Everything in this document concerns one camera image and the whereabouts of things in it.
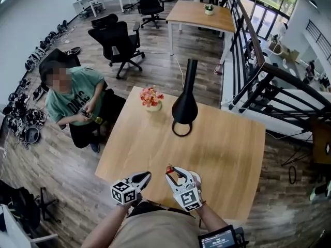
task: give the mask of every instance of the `display screen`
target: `display screen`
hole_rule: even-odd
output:
[[[199,236],[199,241],[201,248],[226,248],[236,247],[237,245],[234,239],[233,228],[228,227],[224,230],[221,229],[204,236]]]

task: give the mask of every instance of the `beige shirt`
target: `beige shirt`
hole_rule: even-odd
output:
[[[132,216],[118,230],[111,248],[199,248],[200,229],[194,218],[159,210]]]

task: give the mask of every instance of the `white chair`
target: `white chair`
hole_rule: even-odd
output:
[[[31,239],[15,220],[6,205],[0,206],[0,214],[4,214],[7,232],[0,231],[0,248],[36,248],[36,243],[57,238],[57,234]]]

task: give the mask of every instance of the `person's torso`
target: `person's torso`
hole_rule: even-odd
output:
[[[193,217],[159,210],[126,219],[110,248],[198,248],[200,229]]]
[[[70,72],[72,73],[70,93],[61,94],[50,89],[47,94],[46,103],[52,103],[53,106],[61,112],[63,117],[69,117],[81,112],[85,104],[91,100],[94,95],[95,86],[89,80],[86,80],[82,74],[80,74],[81,69],[84,69],[84,67],[74,67],[70,69]],[[102,93],[96,101],[95,108],[93,110],[93,114],[96,116],[100,113],[103,95],[104,93]],[[71,124],[80,126],[89,123],[90,121],[75,121]]]

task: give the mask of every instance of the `chair armrest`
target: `chair armrest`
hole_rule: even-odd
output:
[[[140,28],[140,23],[137,21],[133,26],[133,31],[138,32],[139,28]]]

